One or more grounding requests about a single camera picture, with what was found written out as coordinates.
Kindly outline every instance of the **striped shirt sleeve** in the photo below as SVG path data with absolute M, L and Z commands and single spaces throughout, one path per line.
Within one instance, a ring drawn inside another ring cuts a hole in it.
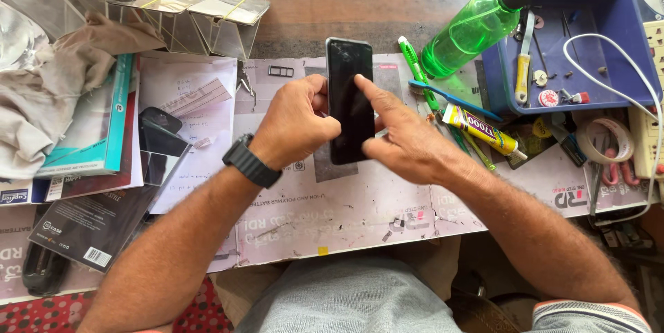
M 635 310 L 617 303 L 550 300 L 533 311 L 532 332 L 652 333 Z

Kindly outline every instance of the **t7000 glue tube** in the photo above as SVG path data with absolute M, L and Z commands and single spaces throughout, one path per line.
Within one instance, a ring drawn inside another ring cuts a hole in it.
M 513 154 L 521 159 L 528 159 L 528 156 L 519 151 L 519 142 L 498 131 L 497 128 L 477 119 L 474 115 L 459 107 L 459 105 L 448 103 L 443 116 L 443 122 L 465 130 L 472 136 L 487 142 L 504 156 Z

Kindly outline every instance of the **sim card tray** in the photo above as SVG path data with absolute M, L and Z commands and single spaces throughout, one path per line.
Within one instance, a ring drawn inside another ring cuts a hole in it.
M 287 78 L 291 78 L 293 77 L 294 74 L 295 70 L 291 67 L 273 66 L 273 65 L 270 65 L 268 67 L 268 75 L 285 76 Z

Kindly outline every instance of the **blue toothbrush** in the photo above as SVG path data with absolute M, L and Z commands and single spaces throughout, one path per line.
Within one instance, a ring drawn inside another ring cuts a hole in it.
M 477 114 L 482 114 L 483 116 L 494 119 L 494 120 L 497 120 L 498 122 L 502 122 L 502 118 L 498 117 L 493 112 L 486 111 L 481 107 L 477 107 L 477 106 L 475 106 L 475 105 L 473 105 L 469 102 L 466 102 L 466 101 L 460 99 L 459 97 L 453 96 L 449 93 L 445 93 L 445 92 L 439 90 L 438 88 L 435 88 L 433 86 L 422 83 L 421 81 L 409 80 L 408 85 L 410 85 L 414 88 L 428 89 L 429 91 L 436 92 L 436 93 L 440 94 L 441 96 L 443 96 L 448 102 L 451 102 L 455 105 L 459 105 L 460 107 L 465 108 L 466 110 L 476 112 Z

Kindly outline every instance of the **hairy arm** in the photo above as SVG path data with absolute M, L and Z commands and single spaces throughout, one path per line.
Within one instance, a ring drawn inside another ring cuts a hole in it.
M 339 122 L 315 115 L 327 112 L 326 93 L 327 81 L 320 75 L 287 83 L 249 149 L 278 171 L 335 138 Z M 196 189 L 122 253 L 79 332 L 135 332 L 171 323 L 191 302 L 214 253 L 260 191 L 233 166 Z
M 442 185 L 456 194 L 541 292 L 620 303 L 638 311 L 629 286 L 607 256 L 565 218 L 478 165 L 391 93 L 361 76 L 355 83 L 388 130 L 386 137 L 364 143 L 368 157 L 408 181 Z

